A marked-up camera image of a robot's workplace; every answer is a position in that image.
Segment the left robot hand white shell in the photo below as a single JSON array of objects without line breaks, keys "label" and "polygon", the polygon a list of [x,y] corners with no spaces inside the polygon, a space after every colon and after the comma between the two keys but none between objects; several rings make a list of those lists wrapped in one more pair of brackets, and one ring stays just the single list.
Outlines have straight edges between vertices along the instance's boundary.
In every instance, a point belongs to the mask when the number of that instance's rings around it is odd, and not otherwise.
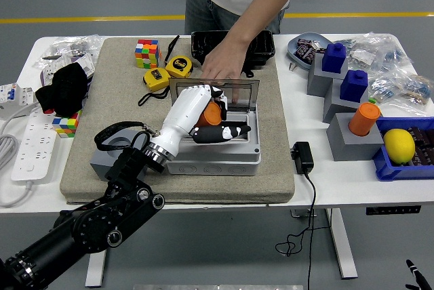
[{"label": "left robot hand white shell", "polygon": [[192,136],[197,144],[213,144],[227,142],[251,131],[248,125],[197,127],[201,114],[213,98],[222,108],[220,118],[224,121],[227,97],[221,89],[210,85],[194,85],[182,90],[158,135],[150,139],[145,155],[163,165],[178,155],[180,141],[187,136]]}]

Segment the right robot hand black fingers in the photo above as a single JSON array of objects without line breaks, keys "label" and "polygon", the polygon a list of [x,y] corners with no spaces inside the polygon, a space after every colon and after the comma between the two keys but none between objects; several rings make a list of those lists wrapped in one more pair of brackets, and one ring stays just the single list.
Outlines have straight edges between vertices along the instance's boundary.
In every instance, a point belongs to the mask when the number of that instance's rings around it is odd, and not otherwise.
[{"label": "right robot hand black fingers", "polygon": [[426,278],[422,275],[422,273],[419,271],[419,269],[416,267],[416,265],[411,260],[406,260],[406,264],[410,269],[410,272],[416,279],[416,285],[406,284],[406,289],[432,290],[432,287],[430,286]]}]

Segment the person's left hand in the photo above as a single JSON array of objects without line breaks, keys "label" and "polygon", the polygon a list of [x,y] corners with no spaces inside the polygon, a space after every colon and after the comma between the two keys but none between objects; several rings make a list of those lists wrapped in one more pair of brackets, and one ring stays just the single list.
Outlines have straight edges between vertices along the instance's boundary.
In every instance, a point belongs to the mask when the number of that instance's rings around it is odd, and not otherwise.
[{"label": "person's left hand", "polygon": [[239,79],[248,46],[249,43],[225,38],[205,57],[201,78],[205,80]]}]

